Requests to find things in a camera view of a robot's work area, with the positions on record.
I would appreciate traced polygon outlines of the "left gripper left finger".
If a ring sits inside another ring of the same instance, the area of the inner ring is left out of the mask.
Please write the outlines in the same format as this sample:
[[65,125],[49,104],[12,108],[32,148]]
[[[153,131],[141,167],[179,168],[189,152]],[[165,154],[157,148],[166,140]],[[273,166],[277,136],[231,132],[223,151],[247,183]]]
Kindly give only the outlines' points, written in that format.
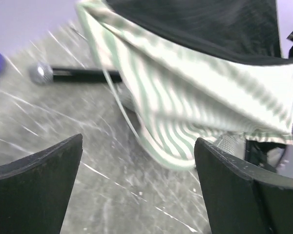
[[0,234],[58,234],[83,153],[83,136],[0,166]]

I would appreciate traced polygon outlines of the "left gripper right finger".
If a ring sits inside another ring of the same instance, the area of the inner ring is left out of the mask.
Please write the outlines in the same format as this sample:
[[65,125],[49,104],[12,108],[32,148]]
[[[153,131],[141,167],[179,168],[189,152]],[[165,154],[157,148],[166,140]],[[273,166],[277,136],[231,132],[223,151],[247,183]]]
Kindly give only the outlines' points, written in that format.
[[230,155],[202,138],[196,171],[213,234],[293,234],[293,178]]

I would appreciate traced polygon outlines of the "white tent pole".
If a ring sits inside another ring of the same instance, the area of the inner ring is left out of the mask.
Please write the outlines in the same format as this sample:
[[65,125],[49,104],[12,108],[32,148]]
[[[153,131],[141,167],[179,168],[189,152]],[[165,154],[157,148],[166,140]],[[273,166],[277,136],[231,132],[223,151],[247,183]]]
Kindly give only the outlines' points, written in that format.
[[[97,62],[97,65],[102,69],[104,78],[115,98],[115,101],[124,116],[130,130],[134,134],[139,145],[145,149],[143,140],[141,137],[141,117],[135,107],[132,93],[127,87],[126,78],[122,71],[119,71],[113,65],[105,65],[102,61]],[[115,84],[112,81],[112,72],[117,72],[120,75],[121,83]]]

